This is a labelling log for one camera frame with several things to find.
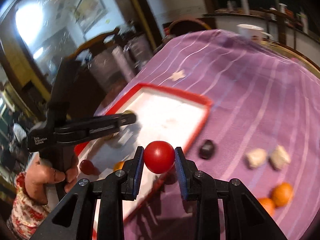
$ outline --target mug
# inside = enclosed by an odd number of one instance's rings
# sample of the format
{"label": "mug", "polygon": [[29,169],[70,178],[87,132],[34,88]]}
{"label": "mug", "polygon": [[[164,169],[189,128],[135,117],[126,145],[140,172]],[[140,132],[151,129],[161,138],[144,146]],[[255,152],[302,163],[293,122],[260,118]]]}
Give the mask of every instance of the mug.
{"label": "mug", "polygon": [[251,24],[238,24],[238,32],[249,40],[261,44],[262,36],[266,35],[271,40],[273,37],[269,33],[265,33],[264,29]]}
{"label": "mug", "polygon": [[285,9],[287,8],[287,5],[283,3],[279,3],[279,6],[280,6],[280,12],[285,13]]}

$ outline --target red tomato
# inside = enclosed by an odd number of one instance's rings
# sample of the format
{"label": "red tomato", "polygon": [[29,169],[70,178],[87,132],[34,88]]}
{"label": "red tomato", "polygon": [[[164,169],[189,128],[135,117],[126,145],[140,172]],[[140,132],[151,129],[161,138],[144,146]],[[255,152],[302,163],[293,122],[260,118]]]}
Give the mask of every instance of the red tomato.
{"label": "red tomato", "polygon": [[143,156],[147,168],[155,174],[161,174],[171,169],[175,154],[169,143],[154,141],[145,148]]}
{"label": "red tomato", "polygon": [[80,170],[85,175],[92,175],[96,173],[96,167],[89,160],[83,160],[80,163]]}
{"label": "red tomato", "polygon": [[92,231],[92,240],[97,240],[97,232],[95,229]]}

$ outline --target orange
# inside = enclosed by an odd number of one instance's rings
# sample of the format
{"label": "orange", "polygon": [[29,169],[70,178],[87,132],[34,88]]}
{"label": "orange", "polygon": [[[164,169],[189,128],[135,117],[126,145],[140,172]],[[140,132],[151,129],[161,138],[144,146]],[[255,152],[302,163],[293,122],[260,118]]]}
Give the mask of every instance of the orange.
{"label": "orange", "polygon": [[273,189],[271,198],[277,207],[283,207],[287,205],[293,198],[292,186],[287,182],[283,182]]}
{"label": "orange", "polygon": [[134,112],[131,111],[131,110],[125,110],[125,111],[123,112],[123,114],[134,114]]}
{"label": "orange", "polygon": [[113,171],[121,170],[123,167],[124,162],[118,162],[113,166]]}
{"label": "orange", "polygon": [[264,209],[268,212],[268,214],[270,216],[272,216],[274,214],[276,205],[272,199],[264,197],[264,198],[259,198],[258,201],[260,202],[261,206],[264,207]]}

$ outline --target striped tablecloth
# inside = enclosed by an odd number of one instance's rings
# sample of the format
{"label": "striped tablecloth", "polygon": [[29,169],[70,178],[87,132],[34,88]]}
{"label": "striped tablecloth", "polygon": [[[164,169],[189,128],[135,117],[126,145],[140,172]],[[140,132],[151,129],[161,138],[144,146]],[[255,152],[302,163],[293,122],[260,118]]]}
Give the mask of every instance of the striped tablecloth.
{"label": "striped tablecloth", "polygon": [[[186,77],[169,77],[184,70]],[[222,30],[187,34],[170,41],[118,96],[138,82],[176,87],[214,101],[200,135],[187,152],[199,170],[217,179],[239,178],[257,197],[282,181],[293,201],[273,216],[290,240],[299,239],[319,209],[320,81],[299,63]],[[205,139],[218,145],[211,160],[198,157]],[[249,170],[245,153],[282,145],[292,163],[274,171],[269,163]],[[125,225],[126,239],[194,239],[192,204],[182,203],[177,182]]]}

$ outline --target light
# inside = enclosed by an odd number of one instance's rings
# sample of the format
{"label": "light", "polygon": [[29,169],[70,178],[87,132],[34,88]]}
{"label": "light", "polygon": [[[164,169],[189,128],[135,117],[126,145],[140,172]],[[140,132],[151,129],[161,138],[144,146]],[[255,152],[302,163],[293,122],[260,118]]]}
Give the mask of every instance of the light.
{"label": "light", "polygon": [[41,56],[42,52],[43,52],[43,47],[41,47],[40,49],[38,49],[38,50],[33,54],[33,58],[34,58],[34,59],[39,58],[39,57]]}
{"label": "light", "polygon": [[42,8],[37,3],[21,7],[16,12],[16,24],[21,38],[27,45],[37,37],[43,25]]}

